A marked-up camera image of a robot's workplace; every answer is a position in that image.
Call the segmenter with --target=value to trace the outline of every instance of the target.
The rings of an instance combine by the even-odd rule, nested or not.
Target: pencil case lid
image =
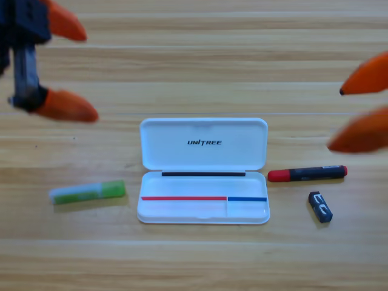
[[[268,125],[261,118],[149,118],[140,135],[149,170],[232,172],[266,163]]]

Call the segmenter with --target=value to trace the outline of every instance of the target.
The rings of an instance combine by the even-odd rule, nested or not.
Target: table surface
[[[328,140],[387,93],[340,96],[388,45],[386,0],[62,0],[86,44],[38,49],[41,82],[90,100],[95,125],[7,104],[0,80],[0,289],[50,291],[387,290],[387,155],[339,155]],[[260,170],[348,166],[345,179],[267,183],[261,226],[148,225],[136,217],[139,123],[259,117]],[[123,179],[124,198],[53,206],[52,188]],[[320,224],[307,203],[333,212]]]

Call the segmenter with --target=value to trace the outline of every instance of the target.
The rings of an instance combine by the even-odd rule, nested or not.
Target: green glue stick cap
[[[49,193],[53,204],[123,197],[124,195],[125,183],[123,180],[58,188]]]

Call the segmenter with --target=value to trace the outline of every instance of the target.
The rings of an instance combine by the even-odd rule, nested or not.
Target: black marker
[[[318,179],[340,179],[347,175],[345,166],[325,166],[314,168],[298,168],[274,170],[268,173],[270,182],[308,181]]]

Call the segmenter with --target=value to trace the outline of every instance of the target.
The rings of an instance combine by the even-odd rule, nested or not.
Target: eraser
[[[333,213],[330,211],[329,206],[327,206],[319,191],[310,192],[309,203],[320,223],[330,222],[332,220]]]

